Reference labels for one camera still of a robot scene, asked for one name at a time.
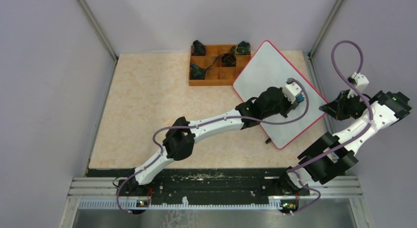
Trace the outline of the blue whiteboard eraser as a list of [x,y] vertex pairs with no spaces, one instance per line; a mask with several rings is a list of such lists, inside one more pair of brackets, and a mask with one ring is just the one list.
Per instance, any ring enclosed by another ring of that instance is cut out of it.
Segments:
[[304,95],[303,94],[299,94],[299,95],[297,95],[296,96],[296,100],[295,100],[295,102],[297,103],[297,104],[299,104],[299,103],[301,103],[301,102],[303,102],[304,101]]

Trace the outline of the red framed whiteboard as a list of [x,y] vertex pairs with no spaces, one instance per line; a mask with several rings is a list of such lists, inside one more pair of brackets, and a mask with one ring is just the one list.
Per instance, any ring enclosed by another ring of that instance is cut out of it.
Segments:
[[243,101],[258,97],[268,87],[284,87],[289,78],[299,81],[305,88],[309,99],[307,105],[301,102],[291,110],[287,118],[274,115],[266,118],[272,124],[261,127],[278,149],[284,149],[310,126],[324,117],[319,109],[327,103],[309,80],[278,50],[270,41],[265,40],[253,54],[233,83],[233,89]]

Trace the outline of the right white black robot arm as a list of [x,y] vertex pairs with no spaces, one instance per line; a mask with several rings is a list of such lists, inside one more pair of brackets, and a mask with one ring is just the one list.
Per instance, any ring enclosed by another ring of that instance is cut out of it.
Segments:
[[356,95],[348,98],[348,90],[320,110],[336,120],[354,118],[346,129],[331,134],[326,132],[311,144],[298,159],[299,164],[288,167],[277,181],[277,189],[284,195],[294,194],[311,181],[325,184],[354,166],[358,149],[379,130],[405,118],[411,110],[409,98],[401,92],[379,91],[370,100]]

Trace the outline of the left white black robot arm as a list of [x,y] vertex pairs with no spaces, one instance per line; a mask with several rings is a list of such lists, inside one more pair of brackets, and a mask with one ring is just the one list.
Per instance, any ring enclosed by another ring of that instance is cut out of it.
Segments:
[[119,184],[118,192],[140,196],[146,192],[148,184],[155,176],[168,165],[188,158],[196,143],[228,131],[244,130],[260,123],[267,124],[266,119],[270,116],[281,115],[287,118],[288,113],[302,102],[309,105],[306,92],[298,85],[289,84],[280,88],[269,87],[258,97],[251,97],[234,109],[215,117],[196,121],[180,117],[172,126],[154,133],[153,141],[160,132],[166,131],[162,143],[155,142],[159,150]]

